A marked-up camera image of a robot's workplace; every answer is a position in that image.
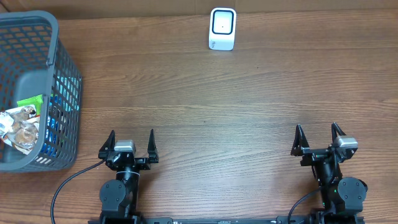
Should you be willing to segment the blue Oreo cookie pack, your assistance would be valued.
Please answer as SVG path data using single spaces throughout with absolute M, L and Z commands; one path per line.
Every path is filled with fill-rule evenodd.
M 58 95 L 51 95 L 49 102 L 49 112 L 52 114 L 47 117 L 47 127 L 51 130 L 46 130 L 44 145 L 42 146 L 41 152 L 48 156 L 55 157 L 57 149 L 55 145 L 58 145 L 57 134 L 61 131 L 62 125 L 58 119 L 63 118 L 63 112 L 56 107 L 61 105 L 61 98 Z

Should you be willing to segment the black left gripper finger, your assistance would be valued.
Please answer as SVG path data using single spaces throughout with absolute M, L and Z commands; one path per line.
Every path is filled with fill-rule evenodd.
M 115 146 L 115 131 L 112 130 L 111 133 L 109 134 L 107 140 L 105 143 L 102 145 L 102 147 L 99 149 L 98 152 L 98 158 L 99 159 L 106 159 L 108 157 L 108 154 L 114 150 Z
M 150 164 L 159 162 L 159 154 L 155 145 L 154 130 L 151 129 L 147 147 L 148 161 Z

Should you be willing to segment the teal wet wipes pack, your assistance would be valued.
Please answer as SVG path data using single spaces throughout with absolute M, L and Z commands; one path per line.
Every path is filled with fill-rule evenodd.
M 56 89 L 59 94 L 54 96 L 54 101 L 57 102 L 66 112 L 72 110 L 80 110 L 78 88 L 79 83 L 76 78 L 57 77 L 55 81 Z

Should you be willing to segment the green snack bag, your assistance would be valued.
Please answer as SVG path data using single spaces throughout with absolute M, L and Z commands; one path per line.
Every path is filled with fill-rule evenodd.
M 38 116 L 41 114 L 41 106 L 43 102 L 44 102 L 43 95 L 37 95 L 23 100 L 19 100 L 17 101 L 17 105 L 18 106 L 34 105 L 36 110 L 36 115 Z

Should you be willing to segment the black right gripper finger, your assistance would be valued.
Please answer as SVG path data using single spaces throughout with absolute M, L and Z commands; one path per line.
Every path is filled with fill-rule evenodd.
M 331 124 L 331 133 L 332 133 L 332 143 L 339 144 L 342 140 L 345 139 L 345 132 L 339 127 L 336 122 Z
M 308 144 L 307 138 L 303 132 L 300 124 L 296 125 L 295 138 L 290 152 L 291 156 L 303 156 L 305 151 L 309 150 L 310 146 Z

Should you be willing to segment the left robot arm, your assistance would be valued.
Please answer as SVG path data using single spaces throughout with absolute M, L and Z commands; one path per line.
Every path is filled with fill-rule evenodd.
M 98 157 L 116 177 L 103 184 L 99 191 L 101 200 L 101 223 L 145 223 L 143 214 L 137 211 L 140 171 L 151 170 L 151 165 L 159 162 L 155 145 L 154 131 L 150 131 L 147 147 L 148 156 L 136 157 L 136 147 L 132 140 L 116 140 L 111 131 L 100 148 Z

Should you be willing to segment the brown white pastry wrapper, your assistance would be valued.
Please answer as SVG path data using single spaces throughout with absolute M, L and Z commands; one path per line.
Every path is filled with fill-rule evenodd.
M 39 138 L 40 117 L 35 105 L 20 106 L 1 112 L 1 141 L 28 155 Z

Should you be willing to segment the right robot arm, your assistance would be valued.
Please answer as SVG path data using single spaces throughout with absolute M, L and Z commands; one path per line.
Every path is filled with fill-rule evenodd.
M 331 124 L 331 144 L 326 148 L 311 149 L 301 125 L 295 128 L 295 139 L 290 154 L 301 157 L 301 166 L 312 168 L 318 188 L 299 199 L 287 215 L 287 223 L 364 223 L 358 214 L 368 191 L 367 184 L 355 177 L 343 177 L 340 164 L 351 159 L 358 150 L 358 141 L 347 135 L 337 123 Z M 322 208 L 314 208 L 302 218 L 293 212 L 306 199 L 319 193 Z

